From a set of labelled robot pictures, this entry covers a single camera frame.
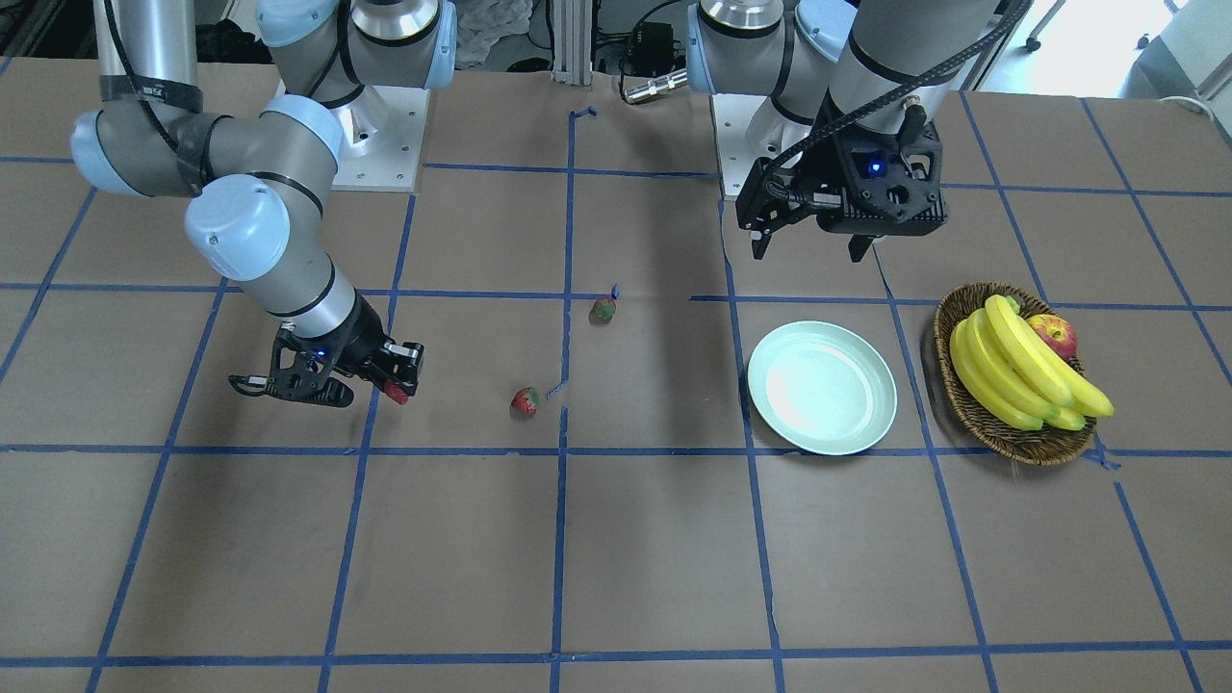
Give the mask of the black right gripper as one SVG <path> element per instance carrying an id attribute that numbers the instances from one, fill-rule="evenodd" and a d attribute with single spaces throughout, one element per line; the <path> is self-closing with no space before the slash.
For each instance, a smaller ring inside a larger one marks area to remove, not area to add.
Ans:
<path id="1" fill-rule="evenodd" d="M 296 335 L 290 327 L 274 333 L 269 374 L 229 374 L 228 382 L 246 398 L 290 400 L 294 403 L 352 404 L 354 391 L 338 376 L 360 377 L 384 395 L 395 382 L 416 395 L 425 346 L 395 343 L 382 330 L 379 316 L 361 296 L 342 324 L 325 335 Z"/>

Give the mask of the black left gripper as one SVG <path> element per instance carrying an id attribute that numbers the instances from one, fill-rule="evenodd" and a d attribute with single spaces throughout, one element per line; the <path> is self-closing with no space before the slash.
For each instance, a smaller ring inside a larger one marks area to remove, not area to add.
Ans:
<path id="1" fill-rule="evenodd" d="M 936 125 L 924 125 L 910 143 L 853 126 L 809 146 L 792 166 L 756 158 L 736 199 L 736 223 L 752 231 L 756 261 L 775 232 L 813 218 L 823 231 L 853 234 L 848 254 L 857 264 L 876 236 L 918 237 L 947 222 L 941 170 Z"/>

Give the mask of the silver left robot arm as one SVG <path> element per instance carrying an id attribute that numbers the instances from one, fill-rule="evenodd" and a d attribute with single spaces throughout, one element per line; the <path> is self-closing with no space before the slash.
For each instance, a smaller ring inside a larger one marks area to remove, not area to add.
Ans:
<path id="1" fill-rule="evenodd" d="M 885 237 L 949 219 L 938 109 L 963 67 L 1011 35 L 1027 1 L 700 1 L 689 7 L 695 91 L 763 97 L 736 223 L 763 259 L 804 219 Z"/>

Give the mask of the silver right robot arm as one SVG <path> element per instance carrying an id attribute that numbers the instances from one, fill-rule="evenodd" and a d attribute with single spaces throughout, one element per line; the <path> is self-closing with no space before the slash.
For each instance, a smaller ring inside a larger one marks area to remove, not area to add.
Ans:
<path id="1" fill-rule="evenodd" d="M 347 379 L 395 403 L 423 344 L 398 343 L 318 240 L 326 197 L 361 141 L 395 132 L 377 88 L 452 80 L 450 1 L 260 1 L 283 92 L 250 120 L 207 113 L 191 1 L 97 1 L 103 105 L 75 121 L 73 162 L 108 194 L 188 199 L 188 242 L 274 319 L 269 374 L 232 374 L 246 398 L 347 407 Z"/>

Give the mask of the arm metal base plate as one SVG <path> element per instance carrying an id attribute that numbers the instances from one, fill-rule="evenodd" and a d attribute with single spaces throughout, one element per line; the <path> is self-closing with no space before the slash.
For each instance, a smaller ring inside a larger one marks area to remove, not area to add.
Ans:
<path id="1" fill-rule="evenodd" d="M 335 192 L 410 194 L 416 187 L 428 96 L 414 88 L 352 84 L 333 75 L 307 96 L 290 96 L 286 85 L 264 113 L 299 120 L 310 136 L 292 136 L 290 178 L 324 194 L 326 175 Z"/>
<path id="2" fill-rule="evenodd" d="M 723 197 L 736 201 L 756 158 L 774 158 L 812 131 L 813 120 L 787 115 L 769 95 L 715 92 L 715 144 Z"/>

